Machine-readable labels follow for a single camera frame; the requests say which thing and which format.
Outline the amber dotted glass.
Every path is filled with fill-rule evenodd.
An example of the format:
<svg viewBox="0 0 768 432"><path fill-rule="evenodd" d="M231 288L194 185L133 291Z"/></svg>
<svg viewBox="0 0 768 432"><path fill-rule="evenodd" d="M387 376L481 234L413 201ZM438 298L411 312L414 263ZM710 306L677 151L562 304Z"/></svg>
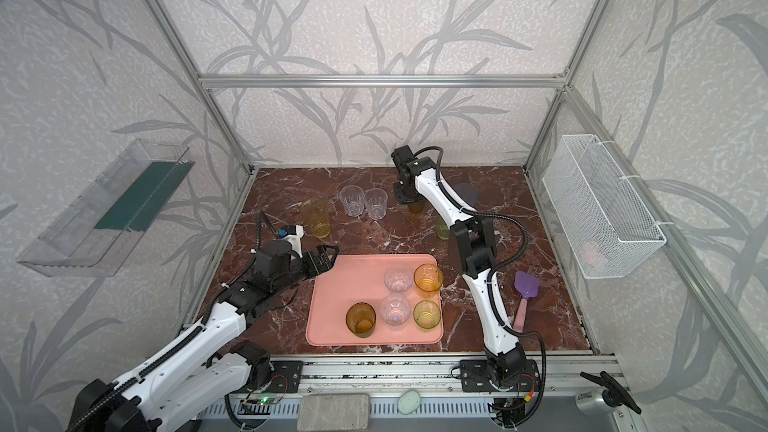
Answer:
<svg viewBox="0 0 768 432"><path fill-rule="evenodd" d="M413 214L421 214L426 206L425 201L411 202L407 205L409 211Z"/></svg>
<svg viewBox="0 0 768 432"><path fill-rule="evenodd" d="M367 338L375 330L376 311L369 303L358 302L348 309L345 321L351 333L360 338Z"/></svg>

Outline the clear faceted glass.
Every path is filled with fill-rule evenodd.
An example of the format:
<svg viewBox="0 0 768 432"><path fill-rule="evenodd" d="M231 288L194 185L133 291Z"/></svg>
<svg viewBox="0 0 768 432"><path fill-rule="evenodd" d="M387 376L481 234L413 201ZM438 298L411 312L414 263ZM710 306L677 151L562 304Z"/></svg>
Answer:
<svg viewBox="0 0 768 432"><path fill-rule="evenodd" d="M383 219L387 213L388 194L384 189L372 188L364 192L367 215L374 221Z"/></svg>
<svg viewBox="0 0 768 432"><path fill-rule="evenodd" d="M345 213L350 217L359 217L365 211L364 190L357 185L345 186L339 192L339 200Z"/></svg>
<svg viewBox="0 0 768 432"><path fill-rule="evenodd" d="M379 314L383 323L391 330L401 330L411 317L412 307L407 296L392 293L381 303Z"/></svg>
<svg viewBox="0 0 768 432"><path fill-rule="evenodd" d="M413 286L413 272L405 267L393 267L384 274L384 284L393 293L405 293Z"/></svg>

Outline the yellow short glass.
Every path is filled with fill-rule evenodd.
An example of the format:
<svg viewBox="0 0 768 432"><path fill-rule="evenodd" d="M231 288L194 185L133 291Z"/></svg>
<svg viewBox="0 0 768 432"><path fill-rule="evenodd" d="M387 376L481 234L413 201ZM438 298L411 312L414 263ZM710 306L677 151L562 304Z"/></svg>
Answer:
<svg viewBox="0 0 768 432"><path fill-rule="evenodd" d="M416 292L423 298L430 298L439 294L443 285L444 275L435 264L425 263L414 271L413 282Z"/></svg>

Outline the green short glass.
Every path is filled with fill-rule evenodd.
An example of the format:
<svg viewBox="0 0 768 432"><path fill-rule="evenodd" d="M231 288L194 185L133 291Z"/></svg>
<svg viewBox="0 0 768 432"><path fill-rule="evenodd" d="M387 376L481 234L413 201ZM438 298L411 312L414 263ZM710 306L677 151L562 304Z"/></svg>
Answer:
<svg viewBox="0 0 768 432"><path fill-rule="evenodd" d="M434 301L422 300L413 309L413 319L418 327L431 330L441 324L441 307Z"/></svg>

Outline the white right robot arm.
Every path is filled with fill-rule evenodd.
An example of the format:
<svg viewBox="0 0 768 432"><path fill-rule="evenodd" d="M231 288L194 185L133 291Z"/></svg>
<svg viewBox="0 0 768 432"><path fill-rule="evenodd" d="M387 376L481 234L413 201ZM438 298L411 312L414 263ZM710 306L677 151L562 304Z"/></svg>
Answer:
<svg viewBox="0 0 768 432"><path fill-rule="evenodd" d="M490 384L507 390L522 375L546 384L546 350L537 332L513 329L503 305L498 272L524 255L528 246L523 224L503 214L480 212L469 205L448 183L441 170L443 149L427 146L414 152L400 146L391 154L398 179L394 184L400 204L428 202L449 227L448 255L451 267L459 272L479 314ZM509 258L497 258L494 221L509 221L520 231L521 244Z"/></svg>

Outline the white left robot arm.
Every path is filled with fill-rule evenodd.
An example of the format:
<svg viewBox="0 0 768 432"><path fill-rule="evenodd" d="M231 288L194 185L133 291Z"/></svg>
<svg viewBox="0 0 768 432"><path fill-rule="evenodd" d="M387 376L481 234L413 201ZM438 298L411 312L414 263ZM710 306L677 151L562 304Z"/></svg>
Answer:
<svg viewBox="0 0 768 432"><path fill-rule="evenodd" d="M277 239L253 251L190 328L113 381L88 384L75 400L69 430L175 431L221 397L270 384L275 373L265 350L243 341L227 354L219 351L273 310L284 291L335 265L338 247L298 252L300 244Z"/></svg>

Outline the pink plastic tray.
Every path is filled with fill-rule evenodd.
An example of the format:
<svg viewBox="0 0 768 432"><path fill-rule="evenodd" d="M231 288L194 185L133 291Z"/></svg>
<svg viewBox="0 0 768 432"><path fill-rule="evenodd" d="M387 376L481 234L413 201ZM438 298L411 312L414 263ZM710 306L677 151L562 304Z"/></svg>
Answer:
<svg viewBox="0 0 768 432"><path fill-rule="evenodd" d="M422 345L439 342L442 324L429 330L418 326L413 318L391 327L378 317L372 334L361 338L349 330L346 314L354 304L362 302L377 312L390 290L385 285L389 270L402 270L412 275L423 264L437 263L428 254L342 255L334 267L320 275L314 285L307 319L306 340L315 347Z"/></svg>

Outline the yellow tall glass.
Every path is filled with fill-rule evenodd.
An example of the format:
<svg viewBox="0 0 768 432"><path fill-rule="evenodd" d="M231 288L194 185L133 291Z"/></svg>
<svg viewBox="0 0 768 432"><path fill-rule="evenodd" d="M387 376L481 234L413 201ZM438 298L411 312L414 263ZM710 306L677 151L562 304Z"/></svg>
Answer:
<svg viewBox="0 0 768 432"><path fill-rule="evenodd" d="M311 198L300 205L304 226L318 239L327 238L331 233L328 201L325 198Z"/></svg>

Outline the blue frosted plastic cup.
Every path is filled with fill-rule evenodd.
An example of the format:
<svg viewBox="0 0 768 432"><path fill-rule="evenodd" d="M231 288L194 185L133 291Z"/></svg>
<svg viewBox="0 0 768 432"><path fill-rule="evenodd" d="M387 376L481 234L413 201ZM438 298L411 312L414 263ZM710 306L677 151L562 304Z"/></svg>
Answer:
<svg viewBox="0 0 768 432"><path fill-rule="evenodd" d="M472 184L459 183L454 187L454 190L470 207L474 207L477 203L478 191Z"/></svg>

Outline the tall green glass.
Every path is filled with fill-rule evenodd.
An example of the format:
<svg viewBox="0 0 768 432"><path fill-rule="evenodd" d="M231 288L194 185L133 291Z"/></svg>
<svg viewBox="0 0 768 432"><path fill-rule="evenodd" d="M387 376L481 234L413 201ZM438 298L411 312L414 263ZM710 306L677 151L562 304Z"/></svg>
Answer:
<svg viewBox="0 0 768 432"><path fill-rule="evenodd" d="M436 217L435 233L440 240L443 240L443 241L449 240L450 227L440 216Z"/></svg>

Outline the grey foam block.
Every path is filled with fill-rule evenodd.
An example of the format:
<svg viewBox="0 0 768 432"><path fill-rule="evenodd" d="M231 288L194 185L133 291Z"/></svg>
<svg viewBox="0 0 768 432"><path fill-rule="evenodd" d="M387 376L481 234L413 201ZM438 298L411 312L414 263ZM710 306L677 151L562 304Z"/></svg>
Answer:
<svg viewBox="0 0 768 432"><path fill-rule="evenodd" d="M371 399L366 394L321 394L303 397L297 430L301 432L367 431Z"/></svg>

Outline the purple plastic scoop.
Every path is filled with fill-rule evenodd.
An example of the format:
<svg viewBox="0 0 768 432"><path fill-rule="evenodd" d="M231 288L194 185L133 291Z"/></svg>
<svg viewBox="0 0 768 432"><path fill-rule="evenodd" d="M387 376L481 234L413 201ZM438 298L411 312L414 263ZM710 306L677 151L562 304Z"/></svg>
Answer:
<svg viewBox="0 0 768 432"><path fill-rule="evenodd" d="M527 272L517 271L514 281L515 289L521 294L521 300L515 315L513 330L522 333L524 331L528 302L538 295L539 279Z"/></svg>

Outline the pale green oval pad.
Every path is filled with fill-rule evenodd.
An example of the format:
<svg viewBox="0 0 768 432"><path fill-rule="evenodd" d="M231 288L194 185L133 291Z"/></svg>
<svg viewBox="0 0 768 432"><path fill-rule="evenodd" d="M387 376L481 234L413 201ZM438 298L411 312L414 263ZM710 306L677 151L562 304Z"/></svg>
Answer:
<svg viewBox="0 0 768 432"><path fill-rule="evenodd" d="M411 415L421 406L422 398L417 390L408 390L397 401L397 410L401 415Z"/></svg>

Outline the clear plastic wall bin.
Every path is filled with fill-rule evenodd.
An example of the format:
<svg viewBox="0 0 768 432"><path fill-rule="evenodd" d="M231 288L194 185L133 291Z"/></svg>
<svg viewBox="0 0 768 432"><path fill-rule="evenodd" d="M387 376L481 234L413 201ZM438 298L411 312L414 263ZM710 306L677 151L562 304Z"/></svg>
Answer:
<svg viewBox="0 0 768 432"><path fill-rule="evenodd" d="M46 277L114 276L194 165L186 145L134 140L17 262Z"/></svg>

